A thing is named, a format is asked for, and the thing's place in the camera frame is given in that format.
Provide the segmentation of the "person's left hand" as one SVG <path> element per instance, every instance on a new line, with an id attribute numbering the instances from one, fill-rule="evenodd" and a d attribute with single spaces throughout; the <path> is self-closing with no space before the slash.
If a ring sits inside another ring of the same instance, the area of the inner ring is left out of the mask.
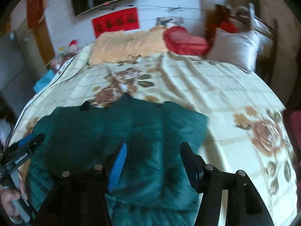
<path id="1" fill-rule="evenodd" d="M 12 189 L 5 189 L 1 185 L 1 204 L 2 204 L 5 212 L 7 213 L 7 215 L 12 217 L 12 218 L 18 218 L 19 217 L 19 213 L 15 209 L 15 207 L 13 206 L 12 201 L 20 199 L 21 194 L 24 195 L 24 197 L 26 199 L 28 199 L 27 192 L 26 192 L 26 187 L 25 187 L 25 184 L 24 184 L 24 179 L 23 179 L 22 174 L 20 173 L 20 171 L 18 172 L 18 177 L 19 177 L 20 191 L 21 192 L 18 192 L 16 190 L 12 190 Z"/>

